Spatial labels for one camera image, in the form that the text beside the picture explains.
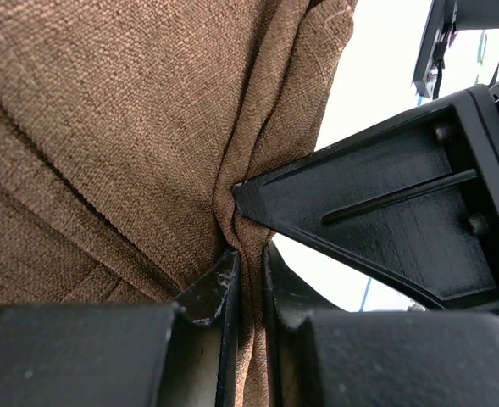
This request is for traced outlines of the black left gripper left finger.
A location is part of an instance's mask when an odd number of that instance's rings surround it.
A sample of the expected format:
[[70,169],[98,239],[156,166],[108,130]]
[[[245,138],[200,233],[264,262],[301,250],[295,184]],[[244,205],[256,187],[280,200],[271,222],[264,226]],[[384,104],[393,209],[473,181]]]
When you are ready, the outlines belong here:
[[165,304],[0,308],[0,406],[232,406],[240,268]]

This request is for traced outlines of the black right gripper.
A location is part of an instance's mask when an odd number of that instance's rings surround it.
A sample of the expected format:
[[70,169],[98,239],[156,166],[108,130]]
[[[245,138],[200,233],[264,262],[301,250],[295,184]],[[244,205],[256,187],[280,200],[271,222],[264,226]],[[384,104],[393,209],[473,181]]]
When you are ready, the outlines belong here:
[[429,309],[499,308],[499,98],[443,105],[236,184],[239,213]]

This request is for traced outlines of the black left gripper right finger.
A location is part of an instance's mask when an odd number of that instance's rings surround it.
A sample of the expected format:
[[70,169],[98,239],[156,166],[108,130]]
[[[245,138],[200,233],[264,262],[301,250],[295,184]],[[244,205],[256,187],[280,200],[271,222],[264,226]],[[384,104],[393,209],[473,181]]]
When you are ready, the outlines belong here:
[[499,309],[346,312],[263,251],[273,406],[499,406]]

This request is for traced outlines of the brown cloth napkin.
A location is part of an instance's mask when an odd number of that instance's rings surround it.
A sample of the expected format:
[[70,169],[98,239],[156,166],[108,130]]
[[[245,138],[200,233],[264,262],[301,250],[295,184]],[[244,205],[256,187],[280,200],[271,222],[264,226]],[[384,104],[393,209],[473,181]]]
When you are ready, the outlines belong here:
[[239,406],[269,404],[235,183],[314,150],[354,1],[0,1],[0,305],[165,302],[241,254]]

